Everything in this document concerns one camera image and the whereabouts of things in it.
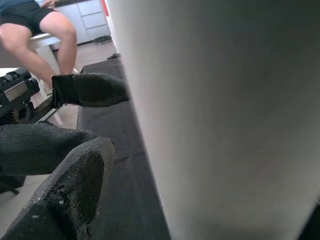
countertop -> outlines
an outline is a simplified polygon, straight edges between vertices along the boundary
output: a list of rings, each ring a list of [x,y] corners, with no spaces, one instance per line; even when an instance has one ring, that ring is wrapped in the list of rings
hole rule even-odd
[[[59,0],[55,3],[55,7],[59,8],[59,7],[63,7],[71,4],[77,4],[77,3],[86,2],[86,1],[89,1],[89,0]]]

white cabinet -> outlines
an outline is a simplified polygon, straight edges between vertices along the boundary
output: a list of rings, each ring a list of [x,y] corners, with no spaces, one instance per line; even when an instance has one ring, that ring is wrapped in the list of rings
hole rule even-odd
[[[100,0],[88,0],[56,8],[74,25],[77,43],[85,43],[102,36],[109,36],[110,30]],[[59,43],[53,45],[58,49]]]

person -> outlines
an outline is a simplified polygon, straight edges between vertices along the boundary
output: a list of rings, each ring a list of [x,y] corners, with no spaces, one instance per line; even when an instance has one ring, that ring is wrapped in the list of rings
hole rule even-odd
[[[53,9],[57,0],[0,0],[0,41],[30,72],[52,87],[55,71],[28,48],[32,36],[49,33],[61,40],[57,61],[62,75],[72,73],[77,55],[77,34],[73,24]]]

bare leg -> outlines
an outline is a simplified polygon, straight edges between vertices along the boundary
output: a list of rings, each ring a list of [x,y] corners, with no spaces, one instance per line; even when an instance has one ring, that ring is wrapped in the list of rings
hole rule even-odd
[[[49,13],[40,23],[40,29],[61,40],[58,64],[62,75],[71,74],[77,56],[77,33],[72,23],[60,12]]]
[[[55,75],[55,71],[42,57],[28,49],[28,42],[32,36],[31,31],[22,25],[5,23],[0,26],[0,32],[0,40],[4,48],[25,68],[52,87],[51,78]]]

black shorts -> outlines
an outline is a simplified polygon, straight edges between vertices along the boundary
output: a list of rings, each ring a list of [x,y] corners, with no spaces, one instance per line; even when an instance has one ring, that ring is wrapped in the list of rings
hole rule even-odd
[[[42,8],[35,1],[11,5],[1,13],[0,25],[22,25],[30,29],[34,36],[42,33],[40,30],[40,22],[45,16],[52,12],[54,12],[53,9]]]

